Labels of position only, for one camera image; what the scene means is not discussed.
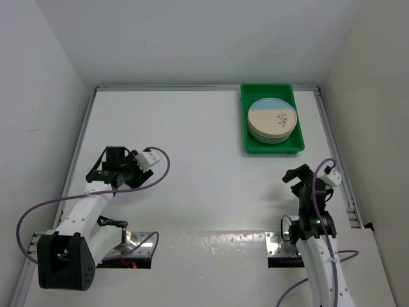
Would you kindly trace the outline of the green cream plate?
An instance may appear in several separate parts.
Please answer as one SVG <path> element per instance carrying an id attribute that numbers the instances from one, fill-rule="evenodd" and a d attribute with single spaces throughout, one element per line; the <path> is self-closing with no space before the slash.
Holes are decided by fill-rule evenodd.
<path id="1" fill-rule="evenodd" d="M 260 132 L 258 130 L 254 130 L 254 129 L 249 128 L 249 133 L 250 133 L 250 135 L 252 137 L 253 136 L 258 136 L 259 138 L 273 139 L 273 138 L 283 138 L 283 137 L 286 137 L 286 136 L 290 137 L 291 134 L 292 134 L 292 131 L 289 131 L 289 132 L 281 134 L 281 135 L 269 135 L 269 134 L 262 133 L 262 132 Z"/>

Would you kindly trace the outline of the yellow cream plate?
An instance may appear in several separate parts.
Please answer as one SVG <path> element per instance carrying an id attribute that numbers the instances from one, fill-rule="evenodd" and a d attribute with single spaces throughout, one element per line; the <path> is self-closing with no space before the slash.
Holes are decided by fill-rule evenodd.
<path id="1" fill-rule="evenodd" d="M 263 144 L 268 144 L 268 145 L 276 145 L 282 142 L 285 142 L 289 137 L 283 137 L 283 138 L 273 138 L 273 139 L 268 139 L 268 138 L 259 138 L 258 136 L 253 136 L 253 138 L 256 141 L 259 141 L 260 143 Z"/>

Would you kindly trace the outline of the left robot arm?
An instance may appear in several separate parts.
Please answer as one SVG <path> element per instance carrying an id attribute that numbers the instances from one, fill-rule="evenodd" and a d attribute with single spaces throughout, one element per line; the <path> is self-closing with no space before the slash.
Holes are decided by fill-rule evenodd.
<path id="1" fill-rule="evenodd" d="M 86 175 L 80 200 L 59 226 L 37 242 L 38 282 L 44 289 L 87 290 L 96 267 L 115 248 L 129 243 L 126 221 L 104 219 L 104 208 L 122 186 L 137 189 L 160 160 L 149 148 L 108 146 Z"/>

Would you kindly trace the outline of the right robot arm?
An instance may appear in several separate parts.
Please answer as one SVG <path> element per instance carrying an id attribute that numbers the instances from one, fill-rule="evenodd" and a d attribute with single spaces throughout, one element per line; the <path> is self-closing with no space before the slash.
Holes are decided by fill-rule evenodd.
<path id="1" fill-rule="evenodd" d="M 287 170 L 282 181 L 298 198 L 298 219 L 289 226 L 289 243 L 300 253 L 313 297 L 313 306 L 355 306 L 341 267 L 334 220 L 326 210 L 341 175 L 335 160 L 325 159 L 315 171 L 307 164 Z"/>

